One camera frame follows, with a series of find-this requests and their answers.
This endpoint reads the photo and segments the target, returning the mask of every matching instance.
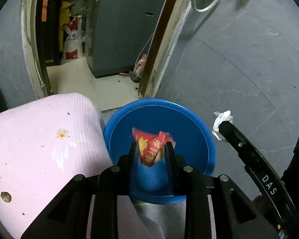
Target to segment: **wooden door frame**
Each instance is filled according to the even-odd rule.
[[[189,2],[190,0],[166,0],[140,81],[139,93],[143,97],[155,96],[153,88],[160,79],[166,55],[175,42],[173,37],[177,36],[176,30]]]

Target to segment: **red plastic wrapper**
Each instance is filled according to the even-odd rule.
[[[132,134],[136,142],[138,142],[141,164],[147,167],[152,167],[165,157],[164,145],[166,142],[172,142],[173,147],[176,145],[171,135],[162,131],[154,135],[133,128]]]

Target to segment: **white and red bag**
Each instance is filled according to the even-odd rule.
[[[81,18],[74,18],[64,24],[63,28],[68,37],[64,42],[62,58],[66,60],[83,57]]]

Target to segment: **black mechanical arm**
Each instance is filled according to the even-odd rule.
[[[219,126],[220,133],[235,148],[246,172],[259,188],[272,215],[288,238],[299,238],[299,197],[290,196],[284,183],[252,143],[230,122]],[[130,195],[136,186],[138,144],[131,144],[117,165],[100,175],[78,174],[55,196],[24,232],[21,239],[86,238],[92,195],[95,195],[91,224],[92,239],[118,239],[117,196]],[[186,195],[185,239],[211,239],[210,195],[217,239],[278,239],[275,229],[250,199],[227,176],[210,177],[188,166],[165,145],[168,181],[174,195]],[[286,181],[294,177],[288,168]]]

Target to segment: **brown wooden trim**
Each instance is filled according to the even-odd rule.
[[[144,67],[144,73],[140,81],[139,91],[143,96],[145,95],[145,91],[152,73],[155,59],[157,57],[158,50],[161,45],[168,21],[171,17],[171,13],[175,6],[175,2],[176,0],[166,0],[166,3],[162,11],[162,15],[158,21],[157,29]]]

